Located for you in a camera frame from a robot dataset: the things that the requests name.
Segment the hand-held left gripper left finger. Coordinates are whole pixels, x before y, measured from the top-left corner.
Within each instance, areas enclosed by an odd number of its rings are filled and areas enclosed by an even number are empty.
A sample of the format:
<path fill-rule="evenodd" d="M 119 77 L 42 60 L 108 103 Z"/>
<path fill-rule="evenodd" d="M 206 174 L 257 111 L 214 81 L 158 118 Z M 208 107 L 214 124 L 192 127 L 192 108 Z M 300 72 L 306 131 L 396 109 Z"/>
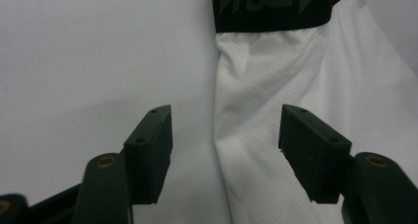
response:
<path fill-rule="evenodd" d="M 131 202 L 157 203 L 173 151 L 171 106 L 148 111 L 124 142 L 123 151 Z"/>

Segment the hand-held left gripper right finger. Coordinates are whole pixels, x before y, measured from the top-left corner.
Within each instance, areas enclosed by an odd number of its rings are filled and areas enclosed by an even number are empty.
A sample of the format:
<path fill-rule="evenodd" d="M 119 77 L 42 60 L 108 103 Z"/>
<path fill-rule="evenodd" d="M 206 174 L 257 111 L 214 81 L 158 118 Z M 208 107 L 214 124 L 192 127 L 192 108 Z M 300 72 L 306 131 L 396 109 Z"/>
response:
<path fill-rule="evenodd" d="M 278 147 L 310 201 L 336 203 L 352 142 L 306 109 L 283 105 Z"/>

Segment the white shorts with black waistband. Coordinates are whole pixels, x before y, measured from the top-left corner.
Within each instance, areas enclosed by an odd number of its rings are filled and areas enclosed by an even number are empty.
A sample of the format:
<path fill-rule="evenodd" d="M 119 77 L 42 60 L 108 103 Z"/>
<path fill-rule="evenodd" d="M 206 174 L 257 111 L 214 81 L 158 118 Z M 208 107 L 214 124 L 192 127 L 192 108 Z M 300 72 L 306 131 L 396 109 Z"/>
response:
<path fill-rule="evenodd" d="M 418 184 L 418 76 L 366 0 L 213 0 L 214 142 L 233 224 L 342 224 L 309 201 L 278 147 L 281 109 L 308 109 Z"/>

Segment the white table cover board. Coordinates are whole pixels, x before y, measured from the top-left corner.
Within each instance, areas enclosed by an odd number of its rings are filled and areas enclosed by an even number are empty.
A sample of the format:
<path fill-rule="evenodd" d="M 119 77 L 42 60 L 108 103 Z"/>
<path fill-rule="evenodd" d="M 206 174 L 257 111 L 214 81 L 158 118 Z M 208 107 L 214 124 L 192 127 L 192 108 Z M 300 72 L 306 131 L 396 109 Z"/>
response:
<path fill-rule="evenodd" d="M 0 0 L 0 195 L 78 183 L 150 109 L 173 112 L 172 163 L 137 224 L 233 224 L 214 142 L 213 0 Z"/>

